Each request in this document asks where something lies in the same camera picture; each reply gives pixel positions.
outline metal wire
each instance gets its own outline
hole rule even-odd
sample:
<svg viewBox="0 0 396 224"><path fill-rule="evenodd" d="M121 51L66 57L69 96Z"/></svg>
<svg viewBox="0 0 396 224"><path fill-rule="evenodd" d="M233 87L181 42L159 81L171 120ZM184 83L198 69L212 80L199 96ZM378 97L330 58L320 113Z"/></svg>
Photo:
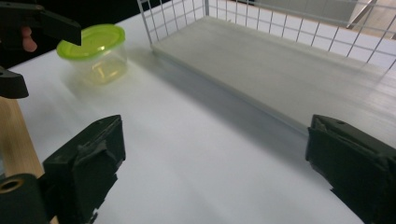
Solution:
<svg viewBox="0 0 396 224"><path fill-rule="evenodd" d="M151 0L137 1L142 12L142 17L149 35L150 43L152 43L151 34L154 34L154 36L157 38L157 41L160 40L158 34L158 30L160 28L165 28L166 35L171 35L173 32L182 29L184 24L178 23L180 18L183 18L183 21L186 23L185 25L189 25L189 18L197 21L204 16L213 16L219 20L229 21L230 14L232 14L231 20L236 24L252 26L251 21L254 21L256 23L253 23L253 27L255 26L255 28L261 32L278 35L283 38L292 38L296 42L308 44L313 48L317 47L317 44L315 43L316 40L320 38L320 40L326 40L329 42L329 45L327 45L325 48L327 51L336 52L342 45L346 51L337 53L340 53L343 56L351 57L351 52L353 49L362 49L369 51L369 54L367 54L368 58L365 59L366 63L370 63L374 56L377 58L377 56L380 55L381 57L387 57L387 62L391 60L391 63L389 62L390 64L388 65L389 69L393 69L394 64L396 64L396 52L394 50L384 49L381 47L382 43L388 43L389 41L394 41L396 45L396 40L392 39L396 38L396 30L391 30L391 28L395 26L394 21L396 20L396 7L380 5L377 3L378 0L372 0L369 3L350 0L332 0L332 4L345 4L345 6L350 6L348 4L355 4L356 6L363 7L364 10L362 10L361 14L359 14L358 17L352 22L342 21L336 18L325 16L327 6L330 4L329 0L324 2L324 6L320 10L319 14L308 12L310 3L312 3L311 0L305 1L303 10L291 8L291 0L285 0L288 1L286 7L270 5L268 2L252 2L251 0L171 0L168 2L160 0L161 6L156 7L156 9L159 8L160 10L154 10L151 7ZM146 11L144 11L141 7L143 4L148 5L148 9ZM246 5L246 10L241 10L240 6L242 5ZM166 16L165 11L168 9L171 11L171 15ZM385 10L393 16L393 19L391 22L389 22L388 27L373 27L372 25L368 24L367 21L375 9ZM159 13L162 14L163 21L158 20ZM245 22L241 24L239 22L241 20L239 19L242 18ZM152 20L152 29L148 28L149 20ZM168 25L172 22L176 24L176 30L172 30L171 32ZM326 29L328 30L328 33L324 34L323 30ZM350 32L352 35L355 35L353 37L353 41L349 41L348 39L344 38L346 32ZM375 37L377 42L372 43L372 47L367 47L360 41L361 37L367 36L367 32L379 33L379 35ZM312 36L312 39L308 40L309 43L306 42L308 38L307 36Z"/></svg>

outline green lid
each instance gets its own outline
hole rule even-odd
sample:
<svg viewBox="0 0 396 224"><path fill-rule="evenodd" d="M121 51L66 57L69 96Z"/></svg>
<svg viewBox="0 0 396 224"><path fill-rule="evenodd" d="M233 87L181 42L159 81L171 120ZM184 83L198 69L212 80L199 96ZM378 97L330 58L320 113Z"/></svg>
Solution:
<svg viewBox="0 0 396 224"><path fill-rule="evenodd" d="M81 32L81 46L62 40L56 52L68 60L85 60L112 49L125 40L124 30L113 24L100 24L88 27Z"/></svg>

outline white wire grid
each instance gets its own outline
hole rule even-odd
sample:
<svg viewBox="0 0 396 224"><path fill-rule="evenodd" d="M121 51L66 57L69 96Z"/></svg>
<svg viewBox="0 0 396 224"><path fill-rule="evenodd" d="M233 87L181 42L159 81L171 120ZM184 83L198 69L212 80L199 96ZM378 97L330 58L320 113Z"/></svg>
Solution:
<svg viewBox="0 0 396 224"><path fill-rule="evenodd" d="M305 0L304 6L298 10L292 7L291 0L286 7L265 4L265 0L173 0L166 3L160 0L156 7L150 0L137 1L150 43L160 41L204 16L211 16L387 70L396 70L396 7L381 5L377 0L369 3L326 0L319 14L307 12L316 0ZM325 12L334 2L346 7L350 4L360 7L361 14L351 21L328 17ZM374 27L368 22L375 11L376 14L379 11L381 15L387 15L388 20L382 21L384 27Z"/></svg>

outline white surface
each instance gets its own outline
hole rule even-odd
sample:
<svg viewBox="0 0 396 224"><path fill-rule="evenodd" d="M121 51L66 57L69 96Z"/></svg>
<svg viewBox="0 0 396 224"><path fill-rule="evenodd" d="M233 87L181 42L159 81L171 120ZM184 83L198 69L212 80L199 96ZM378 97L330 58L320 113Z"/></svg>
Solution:
<svg viewBox="0 0 396 224"><path fill-rule="evenodd" d="M396 147L393 71L210 17L153 48L303 133L320 114Z"/></svg>
<svg viewBox="0 0 396 224"><path fill-rule="evenodd" d="M306 136L212 82L152 54L140 16L129 71L91 86L55 52L11 69L41 161L91 122L121 114L127 159L96 224L360 224L304 160Z"/></svg>

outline clear plastic container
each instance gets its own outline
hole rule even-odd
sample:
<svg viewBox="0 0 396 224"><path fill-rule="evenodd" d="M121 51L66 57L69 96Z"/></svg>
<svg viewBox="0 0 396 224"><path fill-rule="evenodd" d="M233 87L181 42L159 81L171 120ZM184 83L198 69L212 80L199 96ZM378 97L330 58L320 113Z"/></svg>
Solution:
<svg viewBox="0 0 396 224"><path fill-rule="evenodd" d="M94 84L106 84L127 70L124 30L114 24L99 24L81 32L81 46L61 41L58 55Z"/></svg>

